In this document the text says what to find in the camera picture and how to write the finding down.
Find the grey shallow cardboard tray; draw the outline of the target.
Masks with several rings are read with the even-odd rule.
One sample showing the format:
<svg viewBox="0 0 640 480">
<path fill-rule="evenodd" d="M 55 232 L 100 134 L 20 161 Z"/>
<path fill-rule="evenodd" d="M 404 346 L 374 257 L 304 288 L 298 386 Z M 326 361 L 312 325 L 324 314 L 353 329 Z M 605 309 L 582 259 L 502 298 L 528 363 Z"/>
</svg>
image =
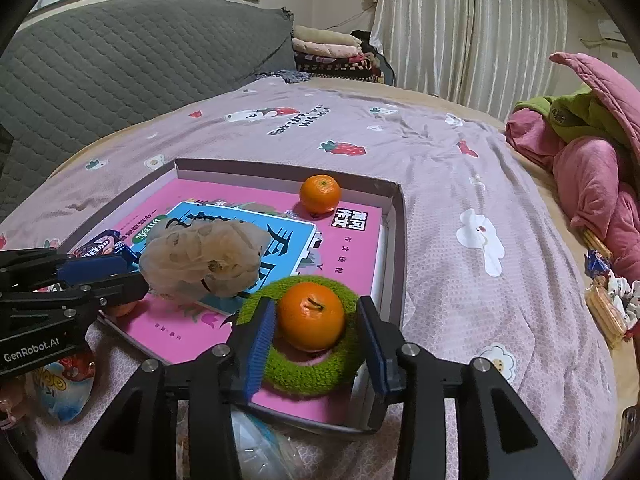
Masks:
<svg viewBox="0 0 640 480">
<path fill-rule="evenodd" d="M 122 206 L 142 192 L 153 193 L 159 186 L 175 178 L 246 186 L 267 191 L 296 193 L 304 180 L 322 170 L 280 166 L 265 162 L 240 162 L 222 159 L 175 159 L 152 172 L 139 182 L 119 193 L 114 200 L 99 209 L 81 227 L 70 234 L 60 246 L 61 252 L 71 253 L 104 230 L 114 230 L 106 222 Z M 378 296 L 370 296 L 384 321 L 399 325 L 402 318 L 405 292 L 405 207 L 398 184 L 370 179 L 354 174 L 337 174 L 334 178 L 342 188 L 342 200 L 381 208 L 385 226 L 385 256 L 382 286 Z M 307 218 L 302 206 L 297 207 Z M 100 314 L 99 320 L 108 324 L 109 316 Z M 314 434 L 356 439 L 380 428 L 384 408 L 377 400 L 369 374 L 363 365 L 346 386 L 326 396 L 311 399 L 294 398 L 277 392 L 265 382 L 253 396 L 248 410 L 266 422 L 282 422 Z"/>
</svg>

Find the orange tangerine in tray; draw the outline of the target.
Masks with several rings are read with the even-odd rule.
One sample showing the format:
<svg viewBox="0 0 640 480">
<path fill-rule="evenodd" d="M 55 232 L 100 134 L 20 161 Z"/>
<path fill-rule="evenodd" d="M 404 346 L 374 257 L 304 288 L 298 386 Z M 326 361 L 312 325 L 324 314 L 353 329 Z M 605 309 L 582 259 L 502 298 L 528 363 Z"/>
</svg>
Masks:
<svg viewBox="0 0 640 480">
<path fill-rule="evenodd" d="M 342 189 L 334 177 L 315 174 L 299 189 L 299 201 L 310 214 L 329 214 L 340 203 Z"/>
</svg>

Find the blue cookie snack packet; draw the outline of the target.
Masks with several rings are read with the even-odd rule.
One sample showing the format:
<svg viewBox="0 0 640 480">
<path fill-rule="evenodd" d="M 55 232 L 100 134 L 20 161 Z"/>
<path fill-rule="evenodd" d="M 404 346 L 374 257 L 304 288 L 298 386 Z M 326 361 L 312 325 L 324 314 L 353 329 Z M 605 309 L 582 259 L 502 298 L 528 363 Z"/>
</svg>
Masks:
<svg viewBox="0 0 640 480">
<path fill-rule="evenodd" d="M 127 266 L 132 268 L 139 262 L 138 255 L 122 241 L 122 234 L 115 230 L 104 230 L 93 237 L 87 243 L 72 251 L 76 258 L 96 256 L 119 256 Z"/>
</svg>

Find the blue book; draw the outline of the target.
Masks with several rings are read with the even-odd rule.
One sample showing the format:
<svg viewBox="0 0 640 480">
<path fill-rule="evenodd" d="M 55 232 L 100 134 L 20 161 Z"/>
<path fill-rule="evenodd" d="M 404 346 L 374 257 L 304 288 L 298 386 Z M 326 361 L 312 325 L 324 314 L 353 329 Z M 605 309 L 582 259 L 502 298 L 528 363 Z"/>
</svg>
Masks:
<svg viewBox="0 0 640 480">
<path fill-rule="evenodd" d="M 130 247 L 139 259 L 149 232 L 164 219 L 176 219 L 186 226 L 200 219 L 241 220 L 259 226 L 271 235 L 271 242 L 265 255 L 262 256 L 259 280 L 253 287 L 229 298 L 208 294 L 201 300 L 190 301 L 227 314 L 239 310 L 244 299 L 253 292 L 257 292 L 262 286 L 296 274 L 299 263 L 308 255 L 310 245 L 317 234 L 314 224 L 282 216 L 282 214 L 273 212 L 266 214 L 262 211 L 226 207 L 216 203 L 181 202 L 166 214 L 159 214 L 153 218 L 130 238 Z"/>
</svg>

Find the green fuzzy hair scrunchie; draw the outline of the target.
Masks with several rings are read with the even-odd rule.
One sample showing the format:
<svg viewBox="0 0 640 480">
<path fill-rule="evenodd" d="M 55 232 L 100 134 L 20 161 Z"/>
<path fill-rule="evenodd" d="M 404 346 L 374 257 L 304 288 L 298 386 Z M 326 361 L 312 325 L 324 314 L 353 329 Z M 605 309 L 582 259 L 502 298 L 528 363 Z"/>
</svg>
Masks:
<svg viewBox="0 0 640 480">
<path fill-rule="evenodd" d="M 329 289 L 341 301 L 345 313 L 345 328 L 329 355 L 314 364 L 298 364 L 283 351 L 271 346 L 265 367 L 265 381 L 276 390 L 294 396 L 325 396 L 350 382 L 364 361 L 362 343 L 356 327 L 356 302 L 358 296 L 341 282 L 322 276 L 290 276 L 270 283 L 248 296 L 242 303 L 236 324 L 247 323 L 257 309 L 262 297 L 281 300 L 297 285 L 322 286 Z"/>
</svg>

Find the stack of folded blankets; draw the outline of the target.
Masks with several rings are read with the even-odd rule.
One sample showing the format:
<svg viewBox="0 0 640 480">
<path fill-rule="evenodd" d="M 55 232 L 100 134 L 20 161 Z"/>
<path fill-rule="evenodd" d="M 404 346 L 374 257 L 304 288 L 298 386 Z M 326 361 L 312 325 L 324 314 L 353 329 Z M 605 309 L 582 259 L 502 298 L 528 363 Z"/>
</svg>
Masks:
<svg viewBox="0 0 640 480">
<path fill-rule="evenodd" d="M 297 69 L 311 76 L 386 83 L 384 60 L 364 32 L 295 25 L 292 48 Z"/>
</svg>

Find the grey quilted headboard cover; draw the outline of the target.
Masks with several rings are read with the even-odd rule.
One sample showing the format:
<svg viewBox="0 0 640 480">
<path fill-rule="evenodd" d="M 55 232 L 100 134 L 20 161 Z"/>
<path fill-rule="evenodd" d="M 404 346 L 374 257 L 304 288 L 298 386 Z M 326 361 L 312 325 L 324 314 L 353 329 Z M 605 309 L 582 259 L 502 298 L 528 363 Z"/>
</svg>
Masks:
<svg viewBox="0 0 640 480">
<path fill-rule="evenodd" d="M 1 214 L 82 148 L 292 70 L 294 16 L 224 0 L 111 0 L 32 24 L 1 57 Z"/>
</svg>

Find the pink book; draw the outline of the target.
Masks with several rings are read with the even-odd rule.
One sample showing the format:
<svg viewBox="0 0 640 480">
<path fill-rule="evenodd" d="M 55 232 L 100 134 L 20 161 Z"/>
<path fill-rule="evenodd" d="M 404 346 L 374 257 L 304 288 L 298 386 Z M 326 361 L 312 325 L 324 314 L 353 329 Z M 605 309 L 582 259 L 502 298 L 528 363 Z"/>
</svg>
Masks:
<svg viewBox="0 0 640 480">
<path fill-rule="evenodd" d="M 336 216 L 312 220 L 298 209 L 296 193 L 175 178 L 153 193 L 134 196 L 106 224 L 119 231 L 122 241 L 130 247 L 134 234 L 181 202 L 216 203 L 310 222 L 317 228 L 316 238 L 294 275 L 332 278 L 359 296 L 380 293 L 386 232 L 382 210 L 375 206 L 344 200 Z M 148 295 L 129 314 L 108 318 L 107 322 L 141 351 L 174 364 L 189 361 L 213 344 L 225 341 L 230 333 L 227 318 L 231 314 L 201 304 L 178 306 Z"/>
</svg>

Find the green garment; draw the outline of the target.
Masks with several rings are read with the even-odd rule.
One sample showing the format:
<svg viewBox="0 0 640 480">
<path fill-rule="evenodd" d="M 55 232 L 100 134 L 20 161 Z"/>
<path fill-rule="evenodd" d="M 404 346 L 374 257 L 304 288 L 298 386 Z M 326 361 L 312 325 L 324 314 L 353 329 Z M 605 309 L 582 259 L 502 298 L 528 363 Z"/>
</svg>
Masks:
<svg viewBox="0 0 640 480">
<path fill-rule="evenodd" d="M 585 84 L 565 96 L 535 96 L 518 101 L 513 110 L 517 112 L 526 108 L 541 114 L 565 143 L 582 136 L 597 136 L 631 148 L 623 127 Z"/>
</svg>

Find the pink quilted blanket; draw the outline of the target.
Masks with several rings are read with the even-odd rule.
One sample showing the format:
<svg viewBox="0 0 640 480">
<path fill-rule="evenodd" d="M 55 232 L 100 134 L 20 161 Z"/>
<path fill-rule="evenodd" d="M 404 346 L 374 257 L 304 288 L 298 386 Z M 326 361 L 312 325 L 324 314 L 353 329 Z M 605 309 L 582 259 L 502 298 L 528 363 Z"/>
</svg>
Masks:
<svg viewBox="0 0 640 480">
<path fill-rule="evenodd" d="M 552 174 L 560 207 L 575 230 L 590 229 L 613 253 L 613 270 L 639 278 L 639 90 L 613 67 L 585 53 L 555 52 L 614 115 L 631 148 L 597 136 L 565 143 L 541 114 L 512 110 L 506 140 Z"/>
</svg>

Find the orange tangerine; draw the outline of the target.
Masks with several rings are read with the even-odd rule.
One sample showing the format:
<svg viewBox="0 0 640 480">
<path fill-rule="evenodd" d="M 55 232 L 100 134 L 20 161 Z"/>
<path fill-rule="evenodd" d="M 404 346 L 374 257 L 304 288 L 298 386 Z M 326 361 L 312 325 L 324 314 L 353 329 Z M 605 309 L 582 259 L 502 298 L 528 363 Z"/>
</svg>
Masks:
<svg viewBox="0 0 640 480">
<path fill-rule="evenodd" d="M 333 348 L 346 326 L 341 299 L 328 286 L 300 282 L 286 290 L 277 303 L 281 336 L 293 348 L 319 353 Z"/>
<path fill-rule="evenodd" d="M 342 189 L 334 177 L 315 174 L 299 189 L 299 201 L 310 214 L 329 214 L 340 203 Z"/>
</svg>

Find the snack packets pile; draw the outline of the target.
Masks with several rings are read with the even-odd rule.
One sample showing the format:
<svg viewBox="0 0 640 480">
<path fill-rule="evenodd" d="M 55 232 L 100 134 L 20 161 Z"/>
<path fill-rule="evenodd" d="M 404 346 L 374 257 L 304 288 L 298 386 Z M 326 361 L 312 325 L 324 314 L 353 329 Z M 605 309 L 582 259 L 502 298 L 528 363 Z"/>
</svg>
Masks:
<svg viewBox="0 0 640 480">
<path fill-rule="evenodd" d="M 582 229 L 588 252 L 585 274 L 591 278 L 586 291 L 587 307 L 608 348 L 639 333 L 639 282 L 628 282 L 613 270 L 613 253 L 590 229 Z"/>
</svg>

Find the white air conditioner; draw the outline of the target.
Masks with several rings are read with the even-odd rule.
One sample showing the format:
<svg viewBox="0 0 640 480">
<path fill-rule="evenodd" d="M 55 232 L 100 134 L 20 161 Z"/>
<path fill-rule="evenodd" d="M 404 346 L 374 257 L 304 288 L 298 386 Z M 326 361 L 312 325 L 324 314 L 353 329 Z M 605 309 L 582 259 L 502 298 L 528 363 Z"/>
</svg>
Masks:
<svg viewBox="0 0 640 480">
<path fill-rule="evenodd" d="M 626 38 L 610 18 L 600 18 L 598 29 L 603 40 L 626 44 Z"/>
</svg>

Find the blue red surprise egg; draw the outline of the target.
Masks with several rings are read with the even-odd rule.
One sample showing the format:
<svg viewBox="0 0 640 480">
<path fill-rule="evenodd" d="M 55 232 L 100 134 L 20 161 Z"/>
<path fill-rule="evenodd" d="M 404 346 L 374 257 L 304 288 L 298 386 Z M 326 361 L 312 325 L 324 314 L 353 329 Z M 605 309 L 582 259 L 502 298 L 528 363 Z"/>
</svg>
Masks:
<svg viewBox="0 0 640 480">
<path fill-rule="evenodd" d="M 40 406 L 51 418 L 61 424 L 76 419 L 88 403 L 96 362 L 87 348 L 66 356 L 32 372 L 32 385 Z"/>
</svg>

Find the white striped curtain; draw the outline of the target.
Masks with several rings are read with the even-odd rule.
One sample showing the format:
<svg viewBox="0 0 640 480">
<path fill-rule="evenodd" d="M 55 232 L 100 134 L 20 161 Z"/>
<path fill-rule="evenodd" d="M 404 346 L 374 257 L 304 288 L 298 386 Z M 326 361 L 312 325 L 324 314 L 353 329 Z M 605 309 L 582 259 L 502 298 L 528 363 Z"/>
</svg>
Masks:
<svg viewBox="0 0 640 480">
<path fill-rule="evenodd" d="M 372 44 L 398 87 L 505 120 L 554 85 L 567 0 L 378 0 Z"/>
</svg>

